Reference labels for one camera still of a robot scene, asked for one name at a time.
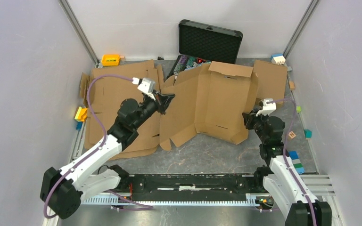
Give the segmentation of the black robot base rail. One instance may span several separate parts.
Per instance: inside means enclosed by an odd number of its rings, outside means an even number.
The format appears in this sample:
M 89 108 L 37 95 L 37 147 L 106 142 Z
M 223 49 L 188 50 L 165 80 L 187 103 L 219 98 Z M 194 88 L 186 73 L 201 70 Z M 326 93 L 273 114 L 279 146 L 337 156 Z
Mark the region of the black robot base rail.
M 266 194 L 269 167 L 254 174 L 130 174 L 119 165 L 110 167 L 120 176 L 117 193 L 129 193 L 133 201 L 209 202 L 244 201 L 247 194 Z

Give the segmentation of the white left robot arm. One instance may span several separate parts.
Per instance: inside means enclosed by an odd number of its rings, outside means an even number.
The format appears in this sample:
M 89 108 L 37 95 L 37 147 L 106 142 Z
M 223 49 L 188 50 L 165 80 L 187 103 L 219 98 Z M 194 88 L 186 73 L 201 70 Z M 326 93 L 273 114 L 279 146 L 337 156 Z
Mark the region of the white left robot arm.
M 104 136 L 97 144 L 60 169 L 47 169 L 40 192 L 45 218 L 58 216 L 66 219 L 77 211 L 85 199 L 110 189 L 125 191 L 129 187 L 126 176 L 113 169 L 100 175 L 93 175 L 93 172 L 130 146 L 139 135 L 138 128 L 154 113 L 165 114 L 174 98 L 175 94 L 153 91 L 145 94 L 141 103 L 132 98 L 124 100 L 114 124 L 104 131 Z

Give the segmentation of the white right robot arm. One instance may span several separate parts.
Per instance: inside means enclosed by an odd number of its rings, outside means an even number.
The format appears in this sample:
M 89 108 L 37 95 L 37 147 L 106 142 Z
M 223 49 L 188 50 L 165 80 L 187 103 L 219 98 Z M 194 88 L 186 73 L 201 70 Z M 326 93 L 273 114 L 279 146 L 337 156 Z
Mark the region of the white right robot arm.
M 260 156 L 266 166 L 257 168 L 253 180 L 259 192 L 269 192 L 283 214 L 286 226 L 330 226 L 332 209 L 304 184 L 282 141 L 285 122 L 276 116 L 243 113 L 246 129 L 259 137 Z

